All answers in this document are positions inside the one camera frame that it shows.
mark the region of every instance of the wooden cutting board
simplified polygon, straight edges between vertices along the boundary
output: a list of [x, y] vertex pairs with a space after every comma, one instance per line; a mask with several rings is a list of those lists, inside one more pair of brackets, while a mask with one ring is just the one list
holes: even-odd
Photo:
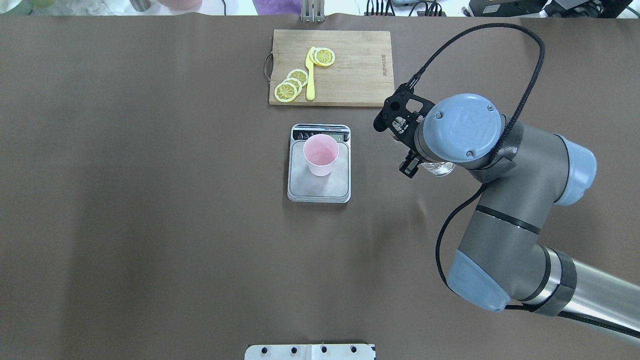
[[[335, 52], [329, 67], [315, 65], [316, 98], [308, 101], [305, 86], [292, 102], [275, 99], [273, 90], [293, 69], [305, 69], [309, 48], [328, 47]], [[273, 31], [273, 72], [269, 87], [272, 105], [381, 107], [395, 90], [388, 31]]]

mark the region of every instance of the kitchen scale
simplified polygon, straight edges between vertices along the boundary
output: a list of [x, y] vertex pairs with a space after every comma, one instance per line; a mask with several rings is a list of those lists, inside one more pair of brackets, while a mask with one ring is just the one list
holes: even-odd
[[[327, 134], [340, 149], [333, 170], [315, 176], [309, 170], [302, 148], [310, 136]], [[351, 130], [346, 125], [296, 124], [289, 137], [287, 196], [296, 202], [345, 203], [351, 198]]]

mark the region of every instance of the green object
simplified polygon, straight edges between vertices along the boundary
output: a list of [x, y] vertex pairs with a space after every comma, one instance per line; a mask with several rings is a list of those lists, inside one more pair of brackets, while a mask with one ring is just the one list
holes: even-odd
[[53, 5], [56, 0], [31, 0], [33, 6], [37, 8], [48, 8]]
[[0, 15], [29, 15], [33, 5], [30, 0], [0, 0]]

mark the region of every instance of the blue joint cap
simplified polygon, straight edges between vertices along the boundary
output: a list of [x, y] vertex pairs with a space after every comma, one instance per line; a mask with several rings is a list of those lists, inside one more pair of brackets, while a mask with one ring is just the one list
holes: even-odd
[[460, 250], [456, 250], [447, 284], [463, 299], [485, 310], [502, 311], [511, 301], [509, 294]]
[[429, 149], [453, 163], [487, 155], [502, 133], [498, 109], [476, 94], [458, 94], [440, 101], [429, 111], [423, 126]]
[[556, 201], [556, 205], [567, 206], [580, 200], [584, 192], [591, 187], [596, 177], [598, 163], [589, 149], [567, 140], [562, 135], [556, 135], [564, 141], [569, 155], [569, 176], [564, 192]]

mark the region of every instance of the scale platform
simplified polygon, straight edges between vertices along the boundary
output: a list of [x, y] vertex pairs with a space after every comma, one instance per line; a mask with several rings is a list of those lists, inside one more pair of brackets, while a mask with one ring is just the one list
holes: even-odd
[[306, 140], [292, 140], [289, 150], [287, 196], [296, 202], [345, 203], [351, 198], [351, 154], [346, 142], [340, 149], [333, 170], [327, 176], [315, 176], [309, 170], [302, 148]]

